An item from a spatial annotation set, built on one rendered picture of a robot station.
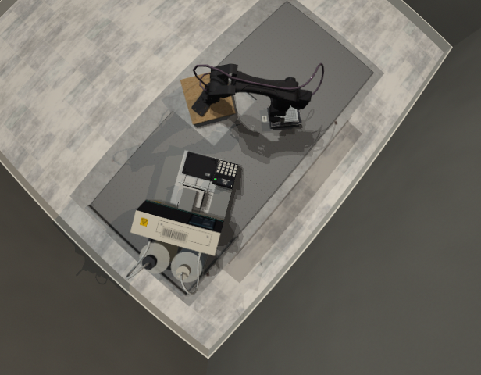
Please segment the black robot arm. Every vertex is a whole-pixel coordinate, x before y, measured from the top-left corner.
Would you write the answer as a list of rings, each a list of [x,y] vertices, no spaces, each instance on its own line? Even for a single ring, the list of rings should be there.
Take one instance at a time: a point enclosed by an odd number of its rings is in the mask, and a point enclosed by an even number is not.
[[[203,90],[191,108],[200,116],[203,116],[212,103],[219,102],[220,98],[227,98],[235,95],[237,92],[265,95],[275,99],[279,104],[282,105],[279,109],[281,112],[286,112],[290,106],[297,110],[304,109],[305,106],[311,101],[311,91],[308,92],[307,90],[301,89],[285,89],[298,88],[298,82],[296,82],[295,78],[293,77],[287,77],[287,80],[266,80],[249,76],[241,71],[237,71],[237,67],[237,64],[215,66],[215,68],[218,68],[225,73],[232,73],[231,77],[237,78],[236,80],[231,79],[231,85],[228,85],[229,77],[227,75],[211,69],[210,83],[207,84],[208,87],[211,85],[211,87],[208,88],[210,95],[208,96],[207,91]],[[206,108],[204,109],[204,107]]]

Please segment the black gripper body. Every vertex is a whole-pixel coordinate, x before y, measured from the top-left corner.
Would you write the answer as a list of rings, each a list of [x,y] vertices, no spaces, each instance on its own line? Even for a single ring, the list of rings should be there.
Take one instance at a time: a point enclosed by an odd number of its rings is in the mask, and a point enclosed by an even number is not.
[[[285,116],[286,112],[279,111],[282,105],[279,104],[275,99],[271,98],[271,105],[269,107],[269,121],[280,122],[280,117]]]

